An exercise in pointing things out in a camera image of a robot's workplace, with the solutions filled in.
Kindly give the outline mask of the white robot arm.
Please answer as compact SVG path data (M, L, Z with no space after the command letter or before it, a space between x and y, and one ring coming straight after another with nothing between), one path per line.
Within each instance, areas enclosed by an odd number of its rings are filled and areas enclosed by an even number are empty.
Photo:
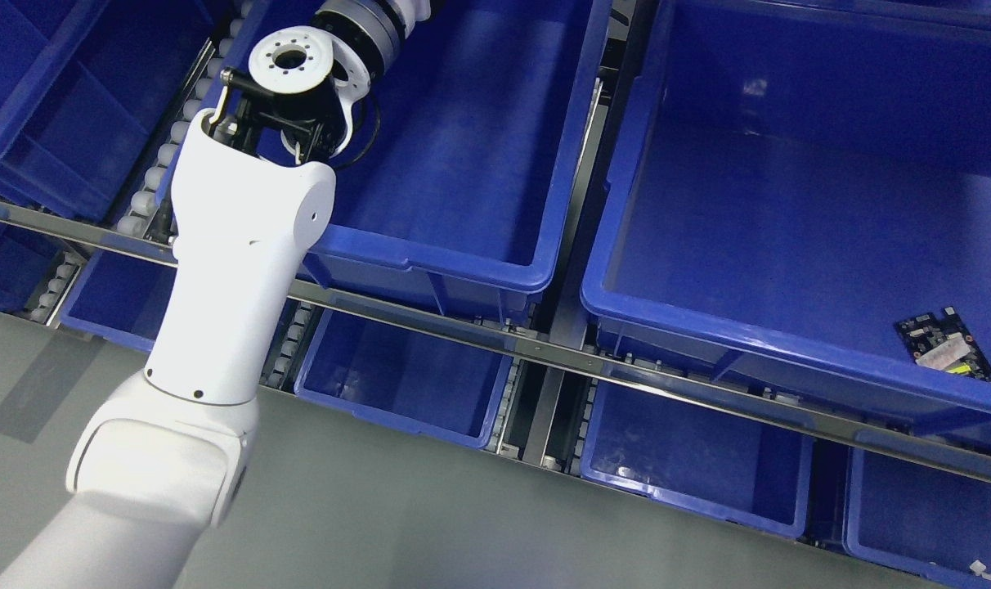
M143 369L93 413L70 500L0 588L170 588L224 521L257 438L258 380L301 262L334 212L353 107L442 1L326 1L220 71L169 195L175 276Z

